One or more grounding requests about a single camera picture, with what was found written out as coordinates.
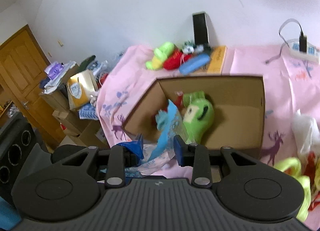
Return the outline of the pink deer print tablecloth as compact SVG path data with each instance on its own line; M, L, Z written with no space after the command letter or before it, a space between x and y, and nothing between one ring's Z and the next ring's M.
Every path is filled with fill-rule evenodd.
M262 160L272 164L296 156L291 120L296 111L319 119L319 66L298 61L284 52L280 59L266 64L276 46L238 47L227 50L224 75L262 76L265 89L265 120ZM131 110L155 80L182 78L178 70L148 70L150 56L145 46L130 47L104 82L96 112L109 145L127 137L122 125Z

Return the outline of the red plush item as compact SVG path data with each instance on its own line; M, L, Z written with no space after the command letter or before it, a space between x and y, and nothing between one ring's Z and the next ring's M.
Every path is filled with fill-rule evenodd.
M183 105L184 93L182 91L177 91L175 94L176 94L176 99L174 101L174 105L180 110L184 107Z

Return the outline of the green yellow plush toy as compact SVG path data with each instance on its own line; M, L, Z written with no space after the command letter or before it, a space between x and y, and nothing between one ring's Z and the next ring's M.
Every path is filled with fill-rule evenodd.
M175 45L171 42L165 42L153 51L153 58L145 63L149 70L159 70L163 68L164 62L172 55Z

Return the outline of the small panda plush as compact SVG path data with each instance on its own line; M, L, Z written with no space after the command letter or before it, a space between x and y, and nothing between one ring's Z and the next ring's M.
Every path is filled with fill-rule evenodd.
M184 42L182 47L182 52L184 54L200 54L200 53L207 53L210 54L212 48L209 45L196 45L192 41Z

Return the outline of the black charger plug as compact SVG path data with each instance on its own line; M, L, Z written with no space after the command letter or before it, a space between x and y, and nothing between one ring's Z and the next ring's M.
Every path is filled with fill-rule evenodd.
M307 53L308 49L308 41L306 35L304 35L303 30L300 30L300 36L299 36L299 51L301 53Z

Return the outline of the yellow book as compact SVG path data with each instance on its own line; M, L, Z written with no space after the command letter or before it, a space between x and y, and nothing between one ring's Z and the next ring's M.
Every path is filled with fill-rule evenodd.
M226 54L226 46L214 48L213 52L210 54L210 63L208 63L207 72L210 74L221 74Z

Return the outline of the black speaker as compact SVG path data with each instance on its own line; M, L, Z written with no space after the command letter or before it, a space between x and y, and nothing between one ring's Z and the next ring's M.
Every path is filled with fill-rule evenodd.
M36 143L31 124L16 112L1 128L1 198L11 200L11 190Z

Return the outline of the green avocado plush toy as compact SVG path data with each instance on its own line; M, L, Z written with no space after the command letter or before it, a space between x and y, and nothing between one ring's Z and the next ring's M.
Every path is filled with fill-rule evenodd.
M186 108L183 124L188 135L187 143L200 144L205 132L213 125L214 107L204 91L184 94L182 101Z

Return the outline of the teal bath mesh sponge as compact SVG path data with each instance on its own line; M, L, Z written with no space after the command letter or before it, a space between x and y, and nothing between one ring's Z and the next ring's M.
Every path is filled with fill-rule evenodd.
M168 113L164 110L159 110L158 113L155 115L155 120L157 124L157 130L162 131L162 129L167 124Z

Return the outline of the blue glasses case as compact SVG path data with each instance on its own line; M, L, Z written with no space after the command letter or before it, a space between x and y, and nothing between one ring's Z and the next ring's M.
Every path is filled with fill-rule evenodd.
M208 54L199 54L193 58L190 58L186 63L183 63L178 70L182 75L188 75L207 65L209 62L210 56Z

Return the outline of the blue snowflake plastic package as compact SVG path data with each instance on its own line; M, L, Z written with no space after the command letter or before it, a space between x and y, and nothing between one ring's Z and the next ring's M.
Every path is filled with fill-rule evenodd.
M183 141L188 139L180 112L171 100L168 101L166 112L168 113L167 124L160 131L157 142L143 146L144 159L142 163L138 167L125 169L126 176L143 177L160 171L175 157L174 137L179 135Z

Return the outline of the wooden door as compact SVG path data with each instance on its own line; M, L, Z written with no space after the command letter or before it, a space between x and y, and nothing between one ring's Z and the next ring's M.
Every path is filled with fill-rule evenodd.
M42 98L40 82L49 61L28 25L1 45L1 86L52 149L65 138L53 108Z

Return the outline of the blue patterned cloth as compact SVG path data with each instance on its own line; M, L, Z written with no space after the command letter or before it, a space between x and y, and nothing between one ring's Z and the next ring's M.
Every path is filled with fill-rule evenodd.
M81 107L78 113L79 113L79 118L81 120L95 120L95 121L99 120L95 107L90 103Z

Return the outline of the red plush toy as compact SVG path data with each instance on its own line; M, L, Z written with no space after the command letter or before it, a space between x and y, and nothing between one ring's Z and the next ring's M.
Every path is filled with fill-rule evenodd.
M186 63L193 57L193 54L185 54L181 50L176 49L173 54L163 63L166 70L178 69L182 64Z

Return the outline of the white power strip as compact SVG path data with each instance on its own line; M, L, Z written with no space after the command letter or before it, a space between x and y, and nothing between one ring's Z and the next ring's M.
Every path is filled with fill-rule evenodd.
M289 53L293 58L319 64L319 47L311 45L309 42L307 42L306 52L301 52L299 50L299 41L291 40L289 42Z

